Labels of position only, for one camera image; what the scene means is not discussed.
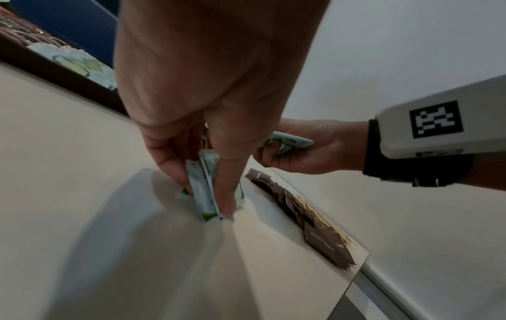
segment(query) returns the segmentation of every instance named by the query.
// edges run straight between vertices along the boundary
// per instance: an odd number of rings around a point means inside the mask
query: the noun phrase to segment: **white table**
[[[203,223],[128,119],[6,66],[0,91],[2,319],[324,320],[367,257],[330,265],[245,178]]]

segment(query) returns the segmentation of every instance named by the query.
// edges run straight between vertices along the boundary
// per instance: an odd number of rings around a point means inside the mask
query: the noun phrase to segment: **wall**
[[[367,120],[502,75],[504,12],[503,0],[332,1],[284,116]],[[414,189],[351,172],[280,175],[371,252],[369,269],[417,316],[506,317],[503,193]]]

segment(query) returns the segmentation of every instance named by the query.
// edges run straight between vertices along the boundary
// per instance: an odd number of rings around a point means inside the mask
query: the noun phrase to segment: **wristband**
[[[444,187],[464,178],[473,165],[473,154],[409,159],[389,159],[381,153],[380,128],[369,120],[363,174],[386,181],[410,182],[414,187]]]

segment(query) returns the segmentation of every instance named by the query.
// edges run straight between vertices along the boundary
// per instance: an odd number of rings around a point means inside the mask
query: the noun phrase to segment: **person's right hand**
[[[276,156],[281,147],[280,141],[258,148],[253,157],[265,167],[306,174],[364,169],[369,131],[367,122],[282,119],[277,130],[311,139],[315,144],[291,149],[280,157]]]
[[[220,156],[215,200],[235,211],[249,156],[273,132],[329,0],[123,0],[120,97],[160,169],[191,191],[200,136]]]

